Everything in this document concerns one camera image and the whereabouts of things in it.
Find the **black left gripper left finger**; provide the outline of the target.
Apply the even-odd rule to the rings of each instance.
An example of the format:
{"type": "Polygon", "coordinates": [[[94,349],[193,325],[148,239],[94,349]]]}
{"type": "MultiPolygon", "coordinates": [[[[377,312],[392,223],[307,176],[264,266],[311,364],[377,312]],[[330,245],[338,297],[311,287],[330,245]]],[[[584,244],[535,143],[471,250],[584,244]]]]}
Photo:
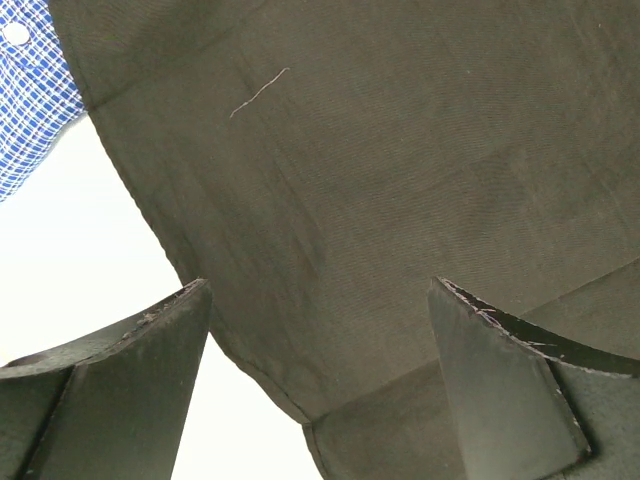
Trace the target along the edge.
{"type": "Polygon", "coordinates": [[[169,479],[208,335],[197,279],[1,369],[4,479],[169,479]]]}

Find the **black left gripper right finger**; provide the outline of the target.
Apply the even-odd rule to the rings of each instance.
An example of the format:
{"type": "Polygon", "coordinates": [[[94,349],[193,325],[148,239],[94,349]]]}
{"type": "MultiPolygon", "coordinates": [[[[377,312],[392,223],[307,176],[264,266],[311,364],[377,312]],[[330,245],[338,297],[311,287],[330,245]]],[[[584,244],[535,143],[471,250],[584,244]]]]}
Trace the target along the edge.
{"type": "Polygon", "coordinates": [[[428,316],[470,479],[636,479],[639,362],[435,277],[428,316]]]}

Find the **black long sleeve shirt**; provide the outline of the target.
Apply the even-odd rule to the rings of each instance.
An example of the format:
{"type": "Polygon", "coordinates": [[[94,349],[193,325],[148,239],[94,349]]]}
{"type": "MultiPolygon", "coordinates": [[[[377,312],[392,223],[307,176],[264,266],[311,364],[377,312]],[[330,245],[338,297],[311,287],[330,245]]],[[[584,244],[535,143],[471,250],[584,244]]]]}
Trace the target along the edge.
{"type": "Polygon", "coordinates": [[[53,1],[116,171],[326,479],[470,479],[444,278],[639,362],[635,1],[53,1]]]}

